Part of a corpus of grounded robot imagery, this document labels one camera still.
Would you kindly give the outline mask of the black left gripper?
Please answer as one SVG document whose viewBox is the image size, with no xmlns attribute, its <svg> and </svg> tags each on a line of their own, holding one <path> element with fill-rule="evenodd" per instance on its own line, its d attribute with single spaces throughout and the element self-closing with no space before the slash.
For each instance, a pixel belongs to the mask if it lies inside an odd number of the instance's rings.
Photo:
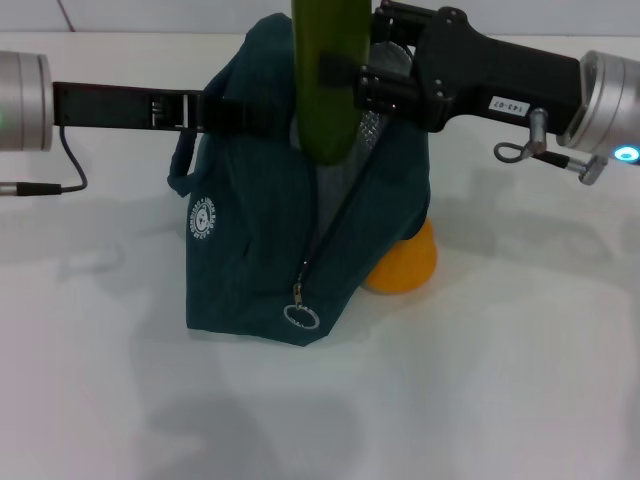
<svg viewBox="0 0 640 480">
<path fill-rule="evenodd" d="M 242 101 L 198 92 L 55 82 L 54 124 L 127 130 L 284 135 L 292 102 Z"/>
</svg>

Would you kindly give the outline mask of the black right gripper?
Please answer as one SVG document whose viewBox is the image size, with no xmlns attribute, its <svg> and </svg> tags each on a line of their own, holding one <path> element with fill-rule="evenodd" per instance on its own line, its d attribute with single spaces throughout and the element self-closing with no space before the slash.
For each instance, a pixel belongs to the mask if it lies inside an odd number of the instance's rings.
<svg viewBox="0 0 640 480">
<path fill-rule="evenodd" d="M 372 14 L 372 42 L 385 41 L 418 41 L 417 82 L 357 64 L 345 55 L 322 52 L 319 85 L 350 90 L 359 109 L 420 117 L 421 126 L 432 133 L 461 115 L 525 127 L 529 111 L 542 108 L 548 114 L 547 131 L 562 134 L 578 112 L 581 80 L 577 59 L 484 36 L 459 9 L 434 11 L 425 25 L 423 8 L 382 1 Z"/>
</svg>

